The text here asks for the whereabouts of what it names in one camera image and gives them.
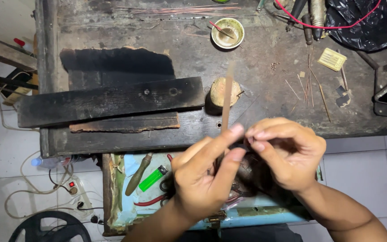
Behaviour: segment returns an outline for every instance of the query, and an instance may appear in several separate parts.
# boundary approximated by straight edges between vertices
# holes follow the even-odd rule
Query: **black wooden plank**
[[[160,80],[92,90],[25,96],[19,127],[49,127],[79,120],[204,106],[200,77]]]
[[[177,112],[109,118],[82,124],[71,124],[71,132],[119,132],[139,133],[146,130],[180,128]]]

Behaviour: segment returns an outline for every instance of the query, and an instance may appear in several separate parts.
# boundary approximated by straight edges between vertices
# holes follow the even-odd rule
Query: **white tile floor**
[[[3,115],[8,125],[17,127],[17,115],[11,108],[4,108]],[[321,162],[325,176],[323,184],[339,189],[363,203],[380,217],[387,228],[387,136],[355,139],[328,140],[326,155]],[[31,186],[20,175],[20,166],[26,157],[39,150],[37,132],[7,130],[1,124],[0,116],[0,242],[7,241],[13,230],[23,219],[11,218],[4,210],[7,197],[17,190],[31,190]],[[60,179],[63,169],[52,171],[53,179]],[[89,192],[88,196],[94,206],[102,206],[102,173],[92,160],[74,165],[78,176]],[[48,171],[30,166],[29,160],[23,167],[23,173],[39,190],[50,190]],[[71,196],[62,189],[49,195],[14,194],[7,203],[8,211],[22,217],[39,210],[68,202]],[[102,218],[102,211],[95,210]],[[57,221],[47,220],[45,226],[54,227]],[[93,241],[105,241],[101,225],[86,223]],[[290,228],[301,234],[304,241],[331,241],[330,236],[315,221],[290,224]]]

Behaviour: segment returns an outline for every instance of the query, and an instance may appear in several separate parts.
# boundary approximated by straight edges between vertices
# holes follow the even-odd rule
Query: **small bowl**
[[[212,39],[217,46],[223,49],[233,49],[241,44],[244,39],[244,28],[241,23],[233,18],[219,19],[215,25],[219,26],[225,33],[233,36],[234,39],[220,32],[216,27],[212,28]]]

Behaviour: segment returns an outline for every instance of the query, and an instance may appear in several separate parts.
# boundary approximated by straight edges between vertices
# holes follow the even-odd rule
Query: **green lighter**
[[[168,170],[164,166],[159,166],[156,170],[152,172],[144,181],[142,181],[138,187],[145,192],[149,187],[151,187],[156,181],[163,177]]]

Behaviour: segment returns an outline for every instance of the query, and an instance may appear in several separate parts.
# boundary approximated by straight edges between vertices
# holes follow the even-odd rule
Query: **hand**
[[[176,188],[172,199],[179,212],[192,223],[219,211],[228,198],[245,150],[229,151],[214,176],[209,175],[208,170],[212,169],[215,159],[243,134],[243,126],[235,124],[217,138],[206,137],[172,160]]]
[[[315,173],[326,141],[312,129],[286,118],[267,118],[250,127],[245,137],[282,188],[300,192],[316,183]]]

